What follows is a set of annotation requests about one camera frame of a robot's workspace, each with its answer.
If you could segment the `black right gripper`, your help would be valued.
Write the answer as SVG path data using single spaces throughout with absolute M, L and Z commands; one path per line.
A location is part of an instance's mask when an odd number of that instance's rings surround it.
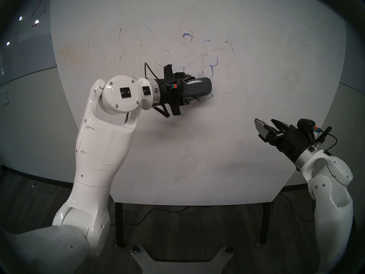
M 295 163 L 299 156 L 314 144 L 314 132 L 310 129 L 301 130 L 276 119 L 272 119 L 271 122 L 276 129 L 264 121 L 255 119 L 259 138 L 275 146 L 292 163 Z

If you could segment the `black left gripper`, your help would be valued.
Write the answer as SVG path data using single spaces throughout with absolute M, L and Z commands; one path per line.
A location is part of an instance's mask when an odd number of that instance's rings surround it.
M 185 72 L 173 73 L 172 65 L 166 65 L 163 69 L 164 78 L 156 79 L 160 94 L 156 111 L 165 117 L 169 117 L 170 114 L 166 108 L 166 104 L 168 104 L 171 108 L 172 115 L 181 115 L 180 106 L 189 105 L 192 101 L 199 101 L 201 98 L 183 96 L 183 93 L 187 93 L 188 86 L 182 81 L 187 82 L 195 79 L 195 77 Z

